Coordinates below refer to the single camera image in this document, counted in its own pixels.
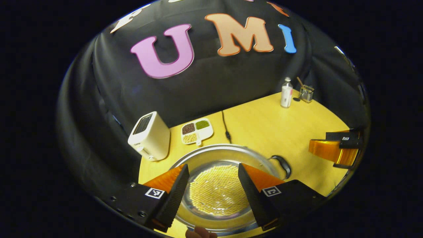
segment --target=wooden stick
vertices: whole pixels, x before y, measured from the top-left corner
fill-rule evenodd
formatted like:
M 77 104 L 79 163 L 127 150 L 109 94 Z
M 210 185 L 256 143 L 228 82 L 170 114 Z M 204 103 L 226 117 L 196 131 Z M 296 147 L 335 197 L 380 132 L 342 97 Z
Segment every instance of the wooden stick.
M 301 86 L 303 87 L 304 84 L 301 82 L 301 79 L 299 79 L 299 77 L 297 77 L 297 79 L 298 79 L 299 83 L 301 84 Z

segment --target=wooden table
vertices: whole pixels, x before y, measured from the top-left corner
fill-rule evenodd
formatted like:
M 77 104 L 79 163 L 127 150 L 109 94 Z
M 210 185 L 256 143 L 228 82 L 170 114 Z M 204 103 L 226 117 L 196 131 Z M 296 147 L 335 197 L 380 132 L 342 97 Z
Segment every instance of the wooden table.
M 294 90 L 293 97 L 298 97 Z M 247 146 L 264 157 L 284 157 L 290 164 L 290 180 L 300 180 L 307 186 L 327 196 L 345 176 L 347 169 L 333 167 L 333 162 L 308 152 L 310 139 L 324 139 L 326 132 L 348 130 L 348 126 L 326 107 L 312 101 L 292 100 L 289 108 L 280 106 L 281 93 L 276 93 L 224 110 L 225 122 L 233 144 Z M 206 116 L 212 124 L 214 134 L 203 141 L 202 146 L 229 143 L 225 136 L 222 112 Z M 184 124 L 170 129 L 169 155 L 161 161 L 141 160 L 138 183 L 143 184 L 166 172 L 185 154 L 198 149 L 194 143 L 185 145 L 181 141 Z M 276 160 L 269 160 L 277 168 L 281 178 L 284 170 Z M 174 219 L 166 235 L 184 238 L 187 227 Z M 250 237 L 263 233 L 261 228 L 225 236 Z

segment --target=pan handle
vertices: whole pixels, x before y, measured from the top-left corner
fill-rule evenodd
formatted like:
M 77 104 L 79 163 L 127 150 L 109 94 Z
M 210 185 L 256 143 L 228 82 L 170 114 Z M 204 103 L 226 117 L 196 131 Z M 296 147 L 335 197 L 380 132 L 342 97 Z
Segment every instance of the pan handle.
M 278 155 L 272 155 L 270 158 L 268 158 L 268 160 L 270 159 L 277 159 L 279 161 L 279 164 L 286 172 L 286 177 L 283 180 L 288 179 L 291 175 L 291 167 L 289 166 L 288 162 L 282 156 Z

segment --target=white toaster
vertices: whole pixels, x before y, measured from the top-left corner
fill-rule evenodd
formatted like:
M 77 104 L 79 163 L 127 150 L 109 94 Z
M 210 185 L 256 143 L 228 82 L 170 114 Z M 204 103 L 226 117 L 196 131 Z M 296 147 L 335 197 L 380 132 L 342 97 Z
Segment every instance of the white toaster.
M 156 111 L 142 116 L 128 138 L 128 144 L 149 161 L 166 158 L 169 143 L 170 129 Z

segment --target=power cord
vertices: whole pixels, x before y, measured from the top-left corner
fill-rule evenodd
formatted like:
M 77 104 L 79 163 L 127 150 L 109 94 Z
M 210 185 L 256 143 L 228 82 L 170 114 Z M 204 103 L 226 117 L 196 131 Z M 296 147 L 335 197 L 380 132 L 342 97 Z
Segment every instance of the power cord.
M 223 119 L 223 124 L 225 125 L 225 135 L 226 135 L 226 138 L 228 138 L 229 143 L 232 144 L 231 135 L 229 134 L 228 129 L 226 128 L 225 115 L 223 114 L 223 111 L 222 111 L 222 119 Z

